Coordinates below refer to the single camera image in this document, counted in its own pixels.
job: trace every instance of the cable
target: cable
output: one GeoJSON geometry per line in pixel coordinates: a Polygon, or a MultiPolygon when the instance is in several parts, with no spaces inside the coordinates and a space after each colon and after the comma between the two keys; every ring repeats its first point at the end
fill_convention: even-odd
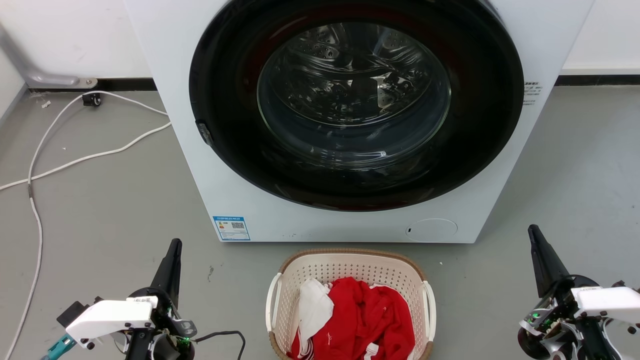
{"type": "Polygon", "coordinates": [[[74,102],[82,99],[83,95],[88,95],[88,94],[106,94],[106,95],[111,95],[111,96],[117,97],[117,98],[122,99],[122,100],[133,102],[134,104],[138,104],[138,105],[140,105],[140,106],[142,106],[144,108],[147,108],[149,110],[155,111],[157,113],[160,113],[160,114],[163,114],[163,115],[167,115],[164,111],[160,111],[160,110],[154,109],[154,108],[152,108],[150,106],[144,105],[141,102],[138,102],[138,101],[135,101],[135,100],[132,100],[132,99],[128,99],[128,98],[126,98],[124,96],[112,94],[112,93],[106,92],[106,91],[95,90],[95,91],[89,91],[89,92],[86,92],[86,93],[84,93],[82,95],[79,95],[76,98],[74,98],[73,100],[71,100],[62,109],[62,111],[60,111],[58,113],[58,116],[56,116],[56,118],[53,120],[53,122],[51,123],[51,125],[49,126],[47,131],[44,133],[42,139],[40,140],[40,143],[38,144],[38,147],[36,148],[36,152],[33,155],[33,158],[31,159],[31,164],[29,166],[29,175],[27,176],[27,178],[25,180],[23,180],[23,181],[17,181],[15,183],[7,184],[7,185],[4,185],[4,186],[0,187],[0,190],[4,190],[4,189],[9,188],[11,186],[15,186],[15,185],[22,184],[22,183],[25,183],[25,182],[28,184],[27,185],[27,191],[28,191],[28,194],[29,194],[29,201],[31,202],[31,209],[33,210],[33,214],[36,217],[36,222],[38,223],[38,241],[39,241],[39,244],[38,244],[38,261],[37,261],[37,264],[36,264],[36,273],[33,276],[33,283],[31,284],[31,290],[29,291],[29,296],[27,297],[27,303],[24,306],[24,311],[22,312],[22,317],[20,318],[20,324],[18,324],[18,329],[15,332],[15,336],[13,337],[13,341],[11,343],[11,346],[9,347],[9,350],[6,353],[6,357],[4,358],[4,360],[9,360],[9,358],[11,358],[11,355],[13,354],[13,350],[15,349],[15,345],[18,342],[18,338],[20,337],[20,333],[22,332],[22,327],[24,326],[24,322],[25,322],[25,320],[27,318],[27,313],[29,312],[29,307],[31,306],[31,300],[33,299],[33,293],[36,290],[36,284],[38,283],[38,277],[40,276],[40,266],[42,265],[42,242],[43,242],[43,239],[42,239],[42,222],[40,221],[40,215],[38,214],[38,210],[36,209],[36,204],[35,204],[35,202],[33,200],[33,191],[31,189],[31,181],[33,179],[35,179],[35,178],[40,178],[40,177],[43,177],[43,176],[46,176],[46,175],[49,175],[49,174],[53,174],[54,172],[57,172],[59,170],[62,170],[64,168],[67,168],[67,167],[69,167],[69,166],[71,166],[73,164],[79,163],[79,162],[84,161],[84,160],[97,158],[98,156],[114,154],[116,152],[124,151],[124,150],[128,149],[130,146],[132,146],[133,144],[135,144],[136,142],[138,142],[141,139],[143,139],[144,137],[146,137],[148,135],[151,135],[153,133],[156,133],[156,132],[158,132],[158,131],[160,131],[162,129],[167,128],[169,125],[171,125],[171,122],[169,122],[168,124],[164,125],[163,127],[159,127],[157,129],[148,131],[148,132],[142,134],[141,136],[137,137],[137,139],[135,139],[134,141],[132,141],[131,143],[127,144],[126,146],[124,146],[124,147],[122,147],[120,149],[113,150],[113,151],[102,152],[100,154],[95,154],[95,155],[91,155],[91,156],[86,156],[84,158],[80,158],[78,160],[72,161],[72,162],[70,162],[70,163],[68,163],[66,165],[61,166],[61,167],[55,168],[53,170],[50,170],[50,171],[48,171],[48,172],[46,172],[44,174],[40,174],[39,176],[33,177],[33,165],[36,162],[36,159],[38,157],[38,153],[40,152],[40,148],[42,147],[42,144],[44,143],[44,140],[47,138],[47,135],[49,134],[49,132],[51,131],[53,126],[58,122],[58,119],[60,118],[60,116],[62,116],[62,114],[69,108],[69,106],[71,106],[71,104],[73,104],[74,102]]]}
{"type": "Polygon", "coordinates": [[[207,339],[211,339],[214,336],[218,336],[218,335],[233,335],[233,334],[238,334],[240,335],[240,338],[242,339],[242,347],[240,348],[240,353],[238,353],[238,360],[240,360],[240,358],[242,357],[242,353],[244,351],[244,345],[246,344],[246,342],[244,341],[244,336],[242,335],[242,332],[239,332],[237,330],[234,331],[219,331],[219,332],[212,332],[209,335],[205,335],[202,336],[201,338],[197,338],[195,340],[193,340],[195,343],[199,343],[201,341],[205,341],[207,339]]]}
{"type": "MultiPolygon", "coordinates": [[[[138,102],[138,101],[133,101],[133,100],[131,100],[131,99],[127,99],[126,97],[122,97],[122,96],[115,95],[115,94],[110,94],[110,93],[108,93],[108,92],[99,92],[99,93],[101,93],[101,94],[114,95],[115,97],[118,97],[118,98],[121,98],[121,99],[124,99],[124,100],[127,100],[127,101],[131,101],[131,102],[133,102],[133,103],[140,104],[140,105],[142,105],[142,106],[144,106],[144,107],[146,107],[146,108],[149,108],[147,105],[141,104],[141,103],[140,103],[140,102],[138,102]]],[[[158,113],[161,113],[161,114],[163,114],[163,115],[166,115],[166,113],[165,113],[165,112],[163,112],[163,111],[156,110],[156,109],[153,109],[153,108],[149,108],[149,109],[151,109],[151,110],[153,110],[153,111],[156,111],[156,112],[158,112],[158,113]]],[[[166,123],[165,125],[163,125],[163,126],[161,126],[161,127],[158,127],[158,128],[156,128],[156,129],[153,129],[153,130],[147,131],[146,133],[144,133],[144,134],[140,135],[139,137],[135,138],[132,142],[128,143],[127,145],[125,145],[125,146],[123,146],[123,147],[121,147],[121,148],[119,148],[119,149],[115,149],[115,150],[111,150],[111,151],[105,151],[105,152],[100,152],[100,153],[98,153],[98,154],[93,154],[93,155],[85,156],[85,157],[83,157],[83,158],[79,158],[79,159],[77,159],[77,160],[71,161],[70,163],[66,163],[66,164],[64,164],[64,165],[62,165],[62,166],[59,166],[59,167],[57,167],[57,168],[51,169],[51,170],[49,170],[49,171],[47,171],[47,172],[44,172],[44,173],[42,173],[42,174],[40,174],[40,175],[33,176],[33,177],[31,178],[31,180],[40,179],[41,177],[45,177],[45,176],[47,176],[47,175],[51,175],[51,174],[53,174],[53,173],[55,173],[55,172],[58,172],[58,171],[60,171],[60,170],[63,170],[63,169],[65,169],[65,168],[68,168],[68,167],[70,167],[70,166],[72,166],[72,165],[75,165],[75,164],[77,164],[77,163],[80,163],[80,162],[82,162],[82,161],[84,161],[84,160],[89,160],[89,159],[99,158],[100,156],[111,155],[111,154],[116,154],[116,153],[121,152],[121,151],[125,151],[125,150],[127,150],[128,148],[130,148],[131,146],[133,146],[135,143],[137,143],[138,141],[140,141],[140,140],[142,140],[142,139],[146,138],[147,136],[149,136],[149,135],[151,135],[151,134],[157,133],[158,131],[162,131],[162,130],[166,129],[166,128],[167,128],[167,127],[169,127],[169,126],[171,126],[171,122],[168,122],[168,123],[166,123]]],[[[10,184],[2,185],[2,186],[0,186],[0,191],[2,191],[2,190],[4,190],[4,189],[11,188],[11,187],[13,187],[13,186],[15,186],[15,185],[24,184],[24,183],[27,183],[27,182],[28,182],[28,179],[23,179],[23,180],[20,180],[20,181],[15,181],[15,182],[10,183],[10,184]]]]}

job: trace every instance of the laundry basket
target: laundry basket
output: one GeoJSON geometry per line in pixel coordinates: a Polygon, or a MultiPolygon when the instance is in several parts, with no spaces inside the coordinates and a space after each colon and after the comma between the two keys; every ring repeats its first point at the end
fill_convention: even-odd
{"type": "Polygon", "coordinates": [[[369,285],[396,289],[409,304],[415,334],[415,360],[431,355],[436,331],[433,290],[420,268],[406,256],[365,249],[317,249],[291,256],[275,275],[267,294],[266,324],[273,350],[288,360],[298,326],[300,286],[309,277],[326,284],[353,277],[369,285]]]}

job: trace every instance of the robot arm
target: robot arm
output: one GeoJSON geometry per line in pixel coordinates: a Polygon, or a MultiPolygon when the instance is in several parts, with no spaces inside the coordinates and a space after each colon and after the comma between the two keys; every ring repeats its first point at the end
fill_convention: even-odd
{"type": "Polygon", "coordinates": [[[46,356],[57,360],[74,345],[91,350],[100,338],[122,333],[126,337],[126,360],[192,359],[190,338],[197,334],[191,320],[177,312],[182,242],[173,239],[152,284],[135,291],[126,300],[102,300],[91,306],[73,303],[58,322],[67,330],[46,356]]]}
{"type": "MultiPolygon", "coordinates": [[[[640,327],[640,293],[570,275],[536,225],[529,227],[540,303],[520,321],[518,342],[534,359],[622,360],[607,335],[613,320],[640,327]]],[[[629,332],[636,332],[632,325],[629,332]]]]}

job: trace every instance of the front-loading washing machine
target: front-loading washing machine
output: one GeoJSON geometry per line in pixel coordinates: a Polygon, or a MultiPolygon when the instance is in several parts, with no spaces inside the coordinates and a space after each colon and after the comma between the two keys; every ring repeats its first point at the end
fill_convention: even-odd
{"type": "Polygon", "coordinates": [[[472,243],[593,0],[125,0],[222,241],[472,243]]]}

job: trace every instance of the metal bracket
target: metal bracket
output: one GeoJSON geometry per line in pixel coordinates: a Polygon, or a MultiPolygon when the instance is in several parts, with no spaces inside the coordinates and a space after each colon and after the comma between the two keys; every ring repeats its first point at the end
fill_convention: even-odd
{"type": "Polygon", "coordinates": [[[18,70],[31,89],[91,89],[98,84],[96,78],[48,74],[36,67],[16,46],[0,24],[0,49],[18,70]]]}

